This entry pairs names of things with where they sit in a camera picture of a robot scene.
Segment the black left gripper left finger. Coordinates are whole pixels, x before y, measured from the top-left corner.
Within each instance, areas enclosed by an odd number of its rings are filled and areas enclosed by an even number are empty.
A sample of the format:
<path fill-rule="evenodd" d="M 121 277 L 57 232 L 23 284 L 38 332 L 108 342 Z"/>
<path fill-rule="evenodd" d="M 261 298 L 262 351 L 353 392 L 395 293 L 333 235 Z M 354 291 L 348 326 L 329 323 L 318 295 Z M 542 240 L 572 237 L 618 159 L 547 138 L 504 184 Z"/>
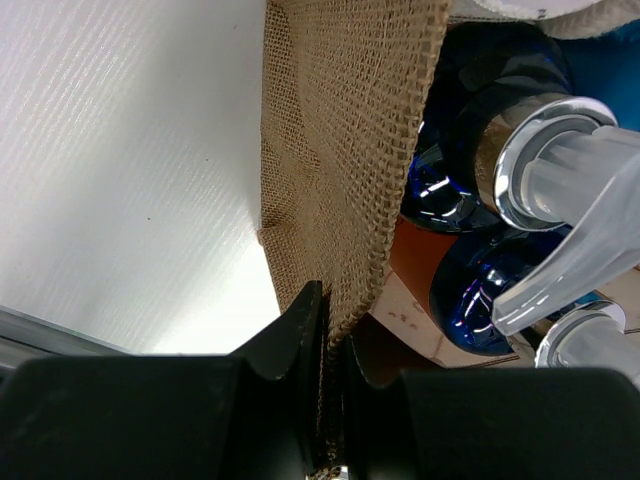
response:
<path fill-rule="evenodd" d="M 224 356 L 57 356 L 1 389 L 5 479 L 302 479 L 319 463 L 322 285 Z"/>

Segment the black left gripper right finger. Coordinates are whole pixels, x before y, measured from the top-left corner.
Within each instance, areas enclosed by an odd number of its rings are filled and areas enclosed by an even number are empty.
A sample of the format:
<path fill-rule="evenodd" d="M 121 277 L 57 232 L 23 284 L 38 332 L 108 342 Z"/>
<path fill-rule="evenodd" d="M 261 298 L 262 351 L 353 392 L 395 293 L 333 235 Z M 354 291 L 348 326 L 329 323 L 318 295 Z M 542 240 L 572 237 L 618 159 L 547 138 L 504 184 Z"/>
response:
<path fill-rule="evenodd" d="M 367 376 L 345 346 L 354 479 L 635 479 L 639 392 L 607 369 L 404 369 Z"/>

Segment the dark blue pump bottle front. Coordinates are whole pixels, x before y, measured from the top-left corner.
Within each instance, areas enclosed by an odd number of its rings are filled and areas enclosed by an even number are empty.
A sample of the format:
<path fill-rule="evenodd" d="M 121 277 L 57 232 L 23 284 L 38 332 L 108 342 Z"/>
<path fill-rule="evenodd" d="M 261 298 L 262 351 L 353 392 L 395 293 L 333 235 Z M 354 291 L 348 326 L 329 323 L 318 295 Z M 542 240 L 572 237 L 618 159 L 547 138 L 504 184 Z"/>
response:
<path fill-rule="evenodd" d="M 465 233 L 435 271 L 430 316 L 457 347 L 478 355 L 516 353 L 537 368 L 608 368 L 639 382 L 639 347 L 624 333 L 620 305 L 588 293 L 521 332 L 506 336 L 491 322 L 494 300 L 538 266 L 569 230 L 509 227 Z"/>

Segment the canvas and burlap tote bag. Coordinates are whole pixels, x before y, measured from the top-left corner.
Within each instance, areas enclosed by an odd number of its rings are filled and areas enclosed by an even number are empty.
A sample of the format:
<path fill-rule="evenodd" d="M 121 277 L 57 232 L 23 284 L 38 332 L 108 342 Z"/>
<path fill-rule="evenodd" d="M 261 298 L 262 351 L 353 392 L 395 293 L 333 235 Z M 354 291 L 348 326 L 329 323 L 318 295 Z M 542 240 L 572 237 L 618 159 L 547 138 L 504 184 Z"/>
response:
<path fill-rule="evenodd" d="M 262 244 L 278 304 L 309 281 L 329 312 L 312 406 L 315 479 L 340 468 L 338 357 L 377 299 L 446 30 L 521 22 L 563 40 L 639 17 L 635 1 L 270 1 L 261 111 Z"/>

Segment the teal blue pump bottle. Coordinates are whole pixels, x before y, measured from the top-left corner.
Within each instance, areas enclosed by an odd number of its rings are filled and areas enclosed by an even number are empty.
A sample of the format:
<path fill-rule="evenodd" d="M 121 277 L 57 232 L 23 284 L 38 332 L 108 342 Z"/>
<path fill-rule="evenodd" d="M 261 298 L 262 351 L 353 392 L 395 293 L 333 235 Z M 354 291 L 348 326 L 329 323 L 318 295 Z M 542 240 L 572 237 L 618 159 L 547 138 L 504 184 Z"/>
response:
<path fill-rule="evenodd" d="M 605 103 L 621 128 L 639 130 L 639 21 L 599 37 L 559 40 L 574 93 Z"/>

